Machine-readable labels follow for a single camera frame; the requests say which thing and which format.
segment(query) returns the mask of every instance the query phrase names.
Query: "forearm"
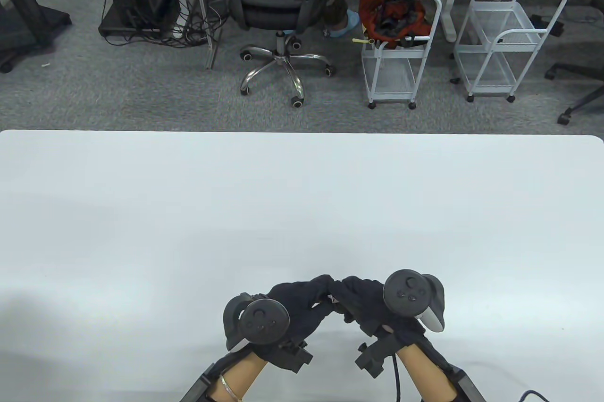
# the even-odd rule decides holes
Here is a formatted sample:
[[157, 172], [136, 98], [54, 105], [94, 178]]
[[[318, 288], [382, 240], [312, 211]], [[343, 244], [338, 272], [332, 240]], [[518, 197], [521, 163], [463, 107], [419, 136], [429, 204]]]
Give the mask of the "forearm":
[[457, 391], [453, 384], [418, 346], [410, 345], [396, 354], [424, 402], [451, 402], [455, 399]]
[[[248, 392], [248, 389], [250, 389], [250, 386], [265, 366], [266, 361], [260, 359], [256, 354], [250, 353], [231, 369], [227, 370], [223, 374], [224, 379], [233, 390], [233, 393], [239, 399], [243, 399], [243, 396]], [[208, 396], [216, 402], [233, 402], [233, 398], [227, 393], [220, 379], [208, 391]]]

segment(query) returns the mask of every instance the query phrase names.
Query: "chair base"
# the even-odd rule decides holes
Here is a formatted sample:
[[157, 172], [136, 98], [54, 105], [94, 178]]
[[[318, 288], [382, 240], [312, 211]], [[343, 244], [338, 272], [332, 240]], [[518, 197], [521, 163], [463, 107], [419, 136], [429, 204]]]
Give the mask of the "chair base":
[[[554, 79], [559, 69], [566, 70], [572, 74], [586, 76], [587, 78], [597, 79], [598, 81], [604, 81], [604, 68], [598, 70], [597, 68], [576, 66], [574, 64], [565, 63], [556, 63], [552, 65], [552, 67], [550, 67], [550, 69], [545, 73], [545, 77], [547, 79]], [[565, 112], [558, 116], [557, 122], [562, 126], [567, 126], [570, 122], [572, 113], [602, 96], [604, 96], [604, 86], [599, 87], [595, 91], [590, 92], [589, 94], [580, 98], [575, 106], [567, 108]]]
[[242, 95], [247, 95], [250, 93], [250, 81], [275, 64], [285, 68], [285, 71], [289, 75], [289, 78], [294, 85], [295, 96], [291, 98], [291, 103], [294, 108], [300, 108], [302, 104], [304, 104], [304, 87], [302, 86], [302, 80], [296, 73], [292, 62], [298, 60], [311, 60], [311, 61], [319, 61], [324, 64], [324, 70], [326, 76], [333, 76], [335, 74], [335, 68], [330, 63], [329, 59], [319, 54], [291, 54], [289, 52], [289, 48], [292, 47], [294, 49], [300, 48], [300, 40], [298, 40], [294, 34], [285, 35], [283, 32], [279, 31], [277, 33], [277, 49], [269, 50], [268, 48], [262, 48], [255, 45], [246, 45], [241, 48], [240, 56], [244, 61], [251, 61], [254, 56], [261, 57], [264, 59], [268, 59], [266, 63], [257, 67], [253, 70], [250, 70], [246, 76], [243, 77], [241, 82], [241, 86], [239, 87]]

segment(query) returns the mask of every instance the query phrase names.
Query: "bracelet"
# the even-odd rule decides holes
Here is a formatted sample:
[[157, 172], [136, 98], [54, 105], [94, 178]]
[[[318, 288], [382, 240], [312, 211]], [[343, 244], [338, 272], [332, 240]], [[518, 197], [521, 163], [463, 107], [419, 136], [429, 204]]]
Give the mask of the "bracelet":
[[237, 394], [233, 393], [233, 390], [228, 385], [227, 381], [225, 380], [222, 374], [220, 374], [220, 382], [222, 383], [222, 386], [224, 386], [224, 389], [226, 390], [228, 395], [231, 396], [231, 399], [233, 399], [233, 402], [243, 402], [239, 397], [237, 397]]

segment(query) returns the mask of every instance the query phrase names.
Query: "white metal cart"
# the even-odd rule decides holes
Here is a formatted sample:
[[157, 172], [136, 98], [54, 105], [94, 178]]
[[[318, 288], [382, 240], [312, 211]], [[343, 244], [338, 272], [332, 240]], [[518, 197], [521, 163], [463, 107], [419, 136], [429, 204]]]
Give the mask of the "white metal cart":
[[[426, 66], [428, 53], [434, 40], [436, 25], [442, 10], [441, 0], [432, 0], [436, 12], [432, 20], [429, 36], [418, 36], [416, 41], [425, 44], [412, 48], [398, 47], [386, 49], [387, 42], [364, 43], [361, 50], [365, 87], [369, 98], [369, 109], [376, 107], [375, 100], [409, 100], [409, 109], [415, 109], [417, 89]], [[421, 59], [417, 74], [411, 66], [411, 59]]]
[[[507, 101], [514, 102], [516, 89], [566, 2], [560, 1], [548, 27], [537, 29], [518, 0], [471, 0], [453, 50], [460, 78], [451, 83], [464, 83], [468, 102], [474, 101], [475, 93], [507, 94]], [[461, 43], [465, 35], [470, 36], [470, 44]], [[520, 52], [530, 57], [516, 78], [506, 54]]]

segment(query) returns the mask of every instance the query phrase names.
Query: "person's leg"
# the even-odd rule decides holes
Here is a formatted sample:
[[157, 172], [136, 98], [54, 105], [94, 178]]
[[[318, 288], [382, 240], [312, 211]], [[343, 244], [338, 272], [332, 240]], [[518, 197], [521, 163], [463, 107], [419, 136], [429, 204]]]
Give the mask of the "person's leg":
[[334, 0], [325, 7], [323, 22], [330, 37], [342, 37], [359, 24], [360, 18], [359, 14], [348, 8], [346, 0]]

